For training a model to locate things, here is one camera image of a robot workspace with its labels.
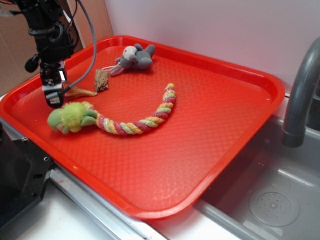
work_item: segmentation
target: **rope toy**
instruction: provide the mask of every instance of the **rope toy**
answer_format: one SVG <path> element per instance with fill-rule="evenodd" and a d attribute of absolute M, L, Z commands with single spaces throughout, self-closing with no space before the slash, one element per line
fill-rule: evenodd
<path fill-rule="evenodd" d="M 175 85 L 170 83 L 164 89 L 162 103 L 152 116 L 134 122 L 113 121 L 97 112 L 87 101 L 66 103 L 62 108 L 53 110 L 47 123 L 63 134 L 77 133 L 84 126 L 96 125 L 100 129 L 115 135 L 135 135 L 158 127 L 169 116 L 176 100 Z"/>

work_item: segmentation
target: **plush toy head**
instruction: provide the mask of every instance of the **plush toy head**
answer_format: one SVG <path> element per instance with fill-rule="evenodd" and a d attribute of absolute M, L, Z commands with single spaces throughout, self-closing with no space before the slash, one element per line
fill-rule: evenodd
<path fill-rule="evenodd" d="M 83 126 L 96 123 L 97 112 L 88 109 L 80 102 L 66 103 L 62 108 L 52 111 L 47 119 L 49 126 L 63 134 L 76 133 Z"/>
<path fill-rule="evenodd" d="M 136 52 L 137 52 L 137 49 L 135 46 L 127 46 L 123 50 L 121 58 L 126 59 L 129 62 L 133 63 L 133 62 L 137 61 Z"/>

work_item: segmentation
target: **sink drain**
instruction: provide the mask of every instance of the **sink drain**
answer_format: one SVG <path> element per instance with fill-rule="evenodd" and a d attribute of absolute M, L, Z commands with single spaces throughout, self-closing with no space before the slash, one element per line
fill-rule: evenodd
<path fill-rule="evenodd" d="M 298 200 L 280 187 L 264 187 L 250 197 L 249 206 L 254 217 L 272 227 L 283 227 L 293 223 L 299 215 Z"/>

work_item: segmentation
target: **braided rope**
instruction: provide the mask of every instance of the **braided rope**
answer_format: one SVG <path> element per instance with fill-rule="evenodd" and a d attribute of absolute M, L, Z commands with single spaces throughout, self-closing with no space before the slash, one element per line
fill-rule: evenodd
<path fill-rule="evenodd" d="M 152 116 L 135 122 L 113 121 L 99 112 L 97 113 L 95 124 L 102 130 L 116 135 L 135 135 L 148 132 L 163 123 L 171 113 L 176 100 L 175 85 L 170 83 L 166 86 L 163 93 L 162 103 Z M 88 109 L 95 110 L 94 106 L 87 101 L 82 102 Z"/>

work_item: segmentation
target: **sink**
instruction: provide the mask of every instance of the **sink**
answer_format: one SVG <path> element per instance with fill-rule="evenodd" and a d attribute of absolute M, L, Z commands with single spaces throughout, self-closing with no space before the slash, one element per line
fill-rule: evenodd
<path fill-rule="evenodd" d="M 241 239 L 320 236 L 320 134 L 286 147 L 272 116 L 195 205 Z"/>

